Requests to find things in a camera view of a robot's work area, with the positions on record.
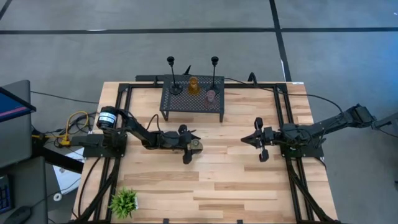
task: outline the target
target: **robotic arm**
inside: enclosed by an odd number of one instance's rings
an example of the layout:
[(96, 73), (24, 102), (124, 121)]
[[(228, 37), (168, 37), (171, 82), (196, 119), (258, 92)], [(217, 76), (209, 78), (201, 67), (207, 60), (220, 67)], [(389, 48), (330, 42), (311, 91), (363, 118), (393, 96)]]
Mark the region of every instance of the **robotic arm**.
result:
[[(122, 128), (114, 128), (118, 115), (122, 117)], [(90, 141), (90, 135), (88, 135), (87, 137), (73, 138), (72, 144), (91, 147), (94, 145), (96, 147), (104, 147), (109, 151), (117, 151), (121, 147), (126, 147), (126, 133), (129, 132), (141, 140), (146, 149), (183, 150), (184, 164), (189, 164), (192, 161), (192, 155), (199, 154), (203, 150), (203, 146), (199, 141), (200, 138), (193, 135), (184, 124), (180, 125), (178, 132), (148, 131), (138, 123), (131, 113), (113, 106), (102, 107), (97, 127), (104, 132), (101, 138), (96, 138), (99, 140)]]
[(265, 146), (269, 145), (285, 146), (284, 154), (301, 157), (302, 155), (305, 156), (305, 152), (310, 154), (316, 151), (326, 140), (323, 138), (325, 134), (347, 127), (365, 128), (375, 120), (368, 109), (361, 105), (353, 106), (342, 114), (312, 125), (284, 124), (279, 131), (273, 131), (271, 127), (266, 127), (261, 131), (262, 119), (256, 118), (254, 122), (255, 132), (242, 138), (241, 141), (261, 149), (259, 155), (261, 162), (265, 162), (269, 158), (268, 151), (265, 149)]

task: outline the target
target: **keyboard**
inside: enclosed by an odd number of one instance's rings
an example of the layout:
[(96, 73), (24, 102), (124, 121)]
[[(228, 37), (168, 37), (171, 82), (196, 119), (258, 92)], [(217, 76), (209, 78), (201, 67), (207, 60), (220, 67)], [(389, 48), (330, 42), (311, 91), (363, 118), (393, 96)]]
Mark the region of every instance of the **keyboard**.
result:
[(8, 175), (0, 176), (0, 214), (14, 208), (10, 183), (11, 181)]

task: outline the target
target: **wooden tabletop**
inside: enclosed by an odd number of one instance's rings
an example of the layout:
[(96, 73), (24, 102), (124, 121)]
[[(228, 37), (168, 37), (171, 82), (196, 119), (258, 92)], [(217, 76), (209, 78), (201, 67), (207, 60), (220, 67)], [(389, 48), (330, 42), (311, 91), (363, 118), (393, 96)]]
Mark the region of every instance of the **wooden tabletop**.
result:
[[(99, 101), (103, 106), (114, 106), (119, 82), (106, 82)], [(306, 93), (303, 84), (287, 83), (289, 93)], [(159, 114), (163, 131), (176, 131), (180, 124), (196, 129), (201, 137), (203, 152), (194, 155), (189, 165), (182, 163), (178, 151), (146, 150), (134, 136), (128, 136), (126, 154), (121, 160), (118, 190), (122, 187), (137, 191), (139, 209), (133, 219), (112, 222), (162, 223), (295, 223), (292, 195), (286, 164), (278, 146), (268, 146), (269, 160), (259, 162), (259, 150), (242, 143), (241, 138), (254, 132), (254, 119), (263, 118), (264, 127), (279, 128), (272, 92), (252, 88), (226, 88), (224, 121), (218, 114), (170, 112), (164, 121), (159, 111), (161, 88), (135, 88), (132, 91), (131, 113), (143, 126), (154, 114)], [(284, 101), (281, 97), (284, 120)], [(296, 124), (313, 123), (306, 96), (290, 96)], [(156, 130), (152, 123), (150, 131)], [(82, 181), (95, 158), (85, 162)], [(101, 159), (93, 169), (83, 192), (83, 211), (98, 192)], [(303, 158), (308, 188), (319, 206), (337, 219), (325, 168), (314, 158)], [(306, 218), (301, 193), (299, 194), (303, 218)], [(105, 217), (108, 193), (104, 197), (101, 218)]]

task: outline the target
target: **concrete floor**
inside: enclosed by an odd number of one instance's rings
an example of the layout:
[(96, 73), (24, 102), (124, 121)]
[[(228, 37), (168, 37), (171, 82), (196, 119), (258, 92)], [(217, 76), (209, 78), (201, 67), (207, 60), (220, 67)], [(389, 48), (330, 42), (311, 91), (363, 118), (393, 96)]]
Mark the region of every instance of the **concrete floor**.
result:
[[(2, 6), (6, 0), (0, 0)], [(282, 28), (398, 27), (398, 3), (383, 1), (277, 0)], [(266, 0), (12, 0), (0, 30), (273, 27)], [(378, 118), (398, 111), (398, 33), (283, 33), (292, 80), (344, 110), (361, 103)], [(283, 81), (275, 34), (0, 35), (0, 85), (21, 79), (31, 89), (98, 101), (105, 81), (169, 73), (192, 65), (192, 74), (218, 73), (240, 80)], [(76, 110), (96, 105), (32, 95), (39, 130), (64, 126)], [(310, 99), (315, 121), (337, 114)], [(339, 219), (346, 223), (395, 223), (398, 208), (398, 139), (371, 129), (345, 129), (324, 144), (328, 177)], [(48, 192), (58, 189), (47, 169)], [(55, 203), (49, 217), (66, 222), (75, 192)]]

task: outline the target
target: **black mesh shelf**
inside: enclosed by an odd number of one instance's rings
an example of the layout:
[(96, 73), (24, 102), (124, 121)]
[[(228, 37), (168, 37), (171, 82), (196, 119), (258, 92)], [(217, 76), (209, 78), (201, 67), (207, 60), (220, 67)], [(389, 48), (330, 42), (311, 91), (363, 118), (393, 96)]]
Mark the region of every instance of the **black mesh shelf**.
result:
[(220, 122), (223, 122), (224, 116), (224, 77), (215, 77), (215, 85), (220, 92), (215, 96), (215, 107), (207, 108), (204, 104), (206, 91), (213, 83), (212, 76), (194, 75), (198, 78), (198, 85), (200, 93), (198, 95), (188, 94), (189, 78), (192, 75), (176, 75), (175, 82), (180, 84), (183, 88), (178, 95), (173, 95), (169, 92), (173, 85), (173, 76), (164, 75), (162, 101), (160, 102), (160, 112), (163, 118), (167, 121), (169, 119), (169, 111), (191, 112), (191, 113), (218, 113), (220, 114)]

